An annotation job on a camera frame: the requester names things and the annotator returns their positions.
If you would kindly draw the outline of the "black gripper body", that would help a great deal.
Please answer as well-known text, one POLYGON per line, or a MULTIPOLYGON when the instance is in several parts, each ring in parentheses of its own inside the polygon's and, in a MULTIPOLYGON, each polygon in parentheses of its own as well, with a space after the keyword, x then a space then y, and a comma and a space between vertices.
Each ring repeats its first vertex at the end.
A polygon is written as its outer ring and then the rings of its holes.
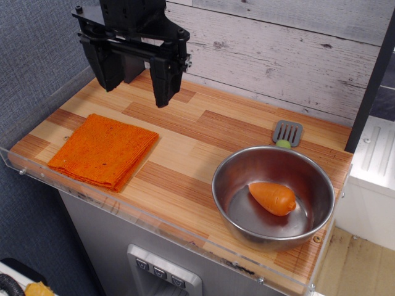
POLYGON ((165 1, 100 1, 98 6, 76 6, 82 43, 118 54, 149 60, 163 57, 187 72, 190 33, 165 15, 165 1))

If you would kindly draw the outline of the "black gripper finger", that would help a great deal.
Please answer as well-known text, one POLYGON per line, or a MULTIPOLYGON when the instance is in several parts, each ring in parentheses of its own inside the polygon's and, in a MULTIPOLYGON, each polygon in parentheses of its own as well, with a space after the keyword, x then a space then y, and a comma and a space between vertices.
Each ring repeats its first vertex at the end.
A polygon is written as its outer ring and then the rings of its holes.
POLYGON ((80 36, 80 42, 99 84, 107 92, 115 89, 124 79, 121 56, 112 51, 107 41, 80 36))
POLYGON ((183 71, 178 59, 157 56, 149 63, 156 106, 163 108, 180 91, 183 71))

